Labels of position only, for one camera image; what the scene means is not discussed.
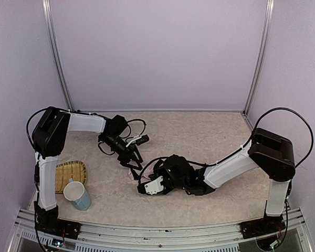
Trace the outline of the pink black folding umbrella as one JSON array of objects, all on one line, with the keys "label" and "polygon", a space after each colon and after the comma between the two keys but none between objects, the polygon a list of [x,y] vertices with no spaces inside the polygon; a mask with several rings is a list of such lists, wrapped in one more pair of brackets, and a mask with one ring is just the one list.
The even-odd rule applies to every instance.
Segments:
[{"label": "pink black folding umbrella", "polygon": [[[142,177],[141,177],[141,182],[142,182],[142,183],[148,182],[148,181],[151,180],[149,176],[153,174],[153,168],[154,168],[155,163],[156,163],[156,161],[153,162],[152,164],[150,164],[150,165],[145,169],[145,171],[143,172]],[[134,179],[131,170],[128,171],[128,177],[129,177],[129,179],[131,180],[131,183],[133,183],[133,184],[137,184],[137,183],[138,183],[138,180],[135,180],[135,179]]]}]

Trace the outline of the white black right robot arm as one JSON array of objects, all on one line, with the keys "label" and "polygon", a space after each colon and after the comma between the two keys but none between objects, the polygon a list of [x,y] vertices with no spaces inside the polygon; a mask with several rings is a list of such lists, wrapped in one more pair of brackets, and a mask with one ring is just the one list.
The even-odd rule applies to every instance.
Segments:
[{"label": "white black right robot arm", "polygon": [[196,170],[182,156],[168,157],[154,167],[152,185],[145,189],[150,195],[183,189],[188,194],[202,196],[255,168],[262,169],[270,179],[265,213],[278,217],[283,212],[289,183],[296,173],[293,144],[261,128],[255,129],[248,143],[212,166]]}]

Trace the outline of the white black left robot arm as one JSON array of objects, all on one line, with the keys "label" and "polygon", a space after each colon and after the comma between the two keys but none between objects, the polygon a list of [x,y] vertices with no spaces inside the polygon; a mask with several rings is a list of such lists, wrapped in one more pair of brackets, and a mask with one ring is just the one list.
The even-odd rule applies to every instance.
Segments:
[{"label": "white black left robot arm", "polygon": [[57,160],[64,149],[68,132],[92,132],[98,140],[118,155],[118,161],[130,169],[134,179],[143,169],[142,157],[135,143],[126,143],[120,136],[128,127],[127,120],[120,115],[112,119],[96,113],[70,112],[56,107],[42,109],[39,122],[29,135],[35,151],[36,166],[34,183],[38,191],[35,212],[44,219],[58,217],[55,197]]}]

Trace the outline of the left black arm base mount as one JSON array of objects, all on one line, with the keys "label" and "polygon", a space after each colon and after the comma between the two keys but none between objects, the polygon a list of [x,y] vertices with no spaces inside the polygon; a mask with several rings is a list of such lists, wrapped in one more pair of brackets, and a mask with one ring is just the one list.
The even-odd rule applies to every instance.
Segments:
[{"label": "left black arm base mount", "polygon": [[58,217],[58,205],[53,209],[45,210],[36,204],[35,213],[35,227],[37,231],[62,238],[78,239],[81,224],[79,222],[60,219]]}]

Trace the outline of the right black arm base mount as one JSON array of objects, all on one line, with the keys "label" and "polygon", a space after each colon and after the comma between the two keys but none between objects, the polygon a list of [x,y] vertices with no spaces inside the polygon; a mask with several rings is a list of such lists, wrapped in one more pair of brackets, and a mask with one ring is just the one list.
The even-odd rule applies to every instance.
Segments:
[{"label": "right black arm base mount", "polygon": [[282,214],[269,216],[266,211],[262,218],[241,222],[240,231],[243,239],[268,235],[286,229],[286,223]]}]

